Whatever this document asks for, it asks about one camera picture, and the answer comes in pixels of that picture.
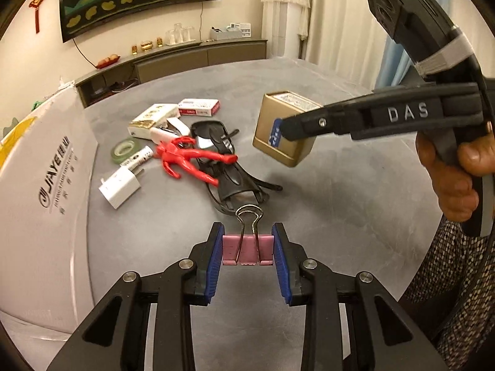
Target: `blue gripper pad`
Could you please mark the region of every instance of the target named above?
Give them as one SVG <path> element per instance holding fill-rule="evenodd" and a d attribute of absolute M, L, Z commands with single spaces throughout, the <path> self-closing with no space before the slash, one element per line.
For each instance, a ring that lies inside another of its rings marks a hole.
<path fill-rule="evenodd" d="M 215 295 L 218 275 L 220 274 L 220 267 L 222 266 L 224 234 L 225 227 L 220 223 L 206 271 L 206 287 L 204 289 L 204 296 L 206 297 L 208 303 L 211 302 L 211 299 Z"/>
<path fill-rule="evenodd" d="M 272 227 L 273 234 L 273 260 L 275 261 L 275 267 L 277 269 L 277 277 L 279 280 L 280 292 L 282 297 L 285 298 L 285 303 L 289 304 L 292 299 L 291 286 L 289 282 L 289 266 L 284 254 L 284 248 L 280 239 L 279 230 L 277 224 Z"/>

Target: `white power adapter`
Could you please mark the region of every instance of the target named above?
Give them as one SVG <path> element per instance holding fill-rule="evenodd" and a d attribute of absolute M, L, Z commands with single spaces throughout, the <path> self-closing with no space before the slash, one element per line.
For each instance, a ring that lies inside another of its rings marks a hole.
<path fill-rule="evenodd" d="M 134 173 L 126 167 L 120 167 L 107 181 L 103 182 L 100 191 L 113 208 L 117 209 L 140 187 Z"/>

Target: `white box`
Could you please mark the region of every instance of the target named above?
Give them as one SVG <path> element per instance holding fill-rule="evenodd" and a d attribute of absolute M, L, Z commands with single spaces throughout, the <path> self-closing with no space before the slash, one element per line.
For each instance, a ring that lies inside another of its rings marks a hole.
<path fill-rule="evenodd" d="M 212 117 L 219 109 L 217 99 L 184 99 L 179 103 L 179 112 L 183 116 Z"/>
<path fill-rule="evenodd" d="M 136 138 L 151 139 L 149 130 L 167 123 L 169 117 L 180 117 L 179 106 L 172 103 L 157 103 L 132 120 L 127 130 Z"/>
<path fill-rule="evenodd" d="M 240 23 L 239 29 L 241 30 L 243 37 L 251 37 L 251 24 L 250 23 Z"/>

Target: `cabinet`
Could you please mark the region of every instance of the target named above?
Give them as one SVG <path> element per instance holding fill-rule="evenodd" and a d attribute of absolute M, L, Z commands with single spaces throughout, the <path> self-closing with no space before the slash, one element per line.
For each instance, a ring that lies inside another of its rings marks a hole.
<path fill-rule="evenodd" d="M 163 76 L 204 66 L 263 59 L 266 59 L 264 39 L 189 42 L 125 57 L 113 65 L 77 79 L 75 83 L 81 100 L 87 107 L 117 93 L 117 90 Z"/>

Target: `metal clip handle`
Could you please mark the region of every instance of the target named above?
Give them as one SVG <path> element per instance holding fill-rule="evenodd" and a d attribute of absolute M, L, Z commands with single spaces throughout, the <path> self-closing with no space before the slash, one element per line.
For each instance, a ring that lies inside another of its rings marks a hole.
<path fill-rule="evenodd" d="M 259 254 L 258 222 L 263 217 L 263 210 L 259 206 L 253 204 L 247 204 L 241 206 L 239 209 L 236 210 L 236 218 L 241 222 L 241 238 L 239 240 L 239 247 L 237 249 L 236 263 L 239 261 L 239 254 L 241 253 L 241 248 L 243 246 L 244 230 L 246 228 L 246 224 L 244 223 L 244 220 L 241 217 L 241 215 L 244 213 L 252 213 L 253 215 L 256 215 L 256 219 L 252 223 L 252 233 L 254 234 L 254 240 L 256 242 L 258 262 L 261 263 L 261 257 Z"/>

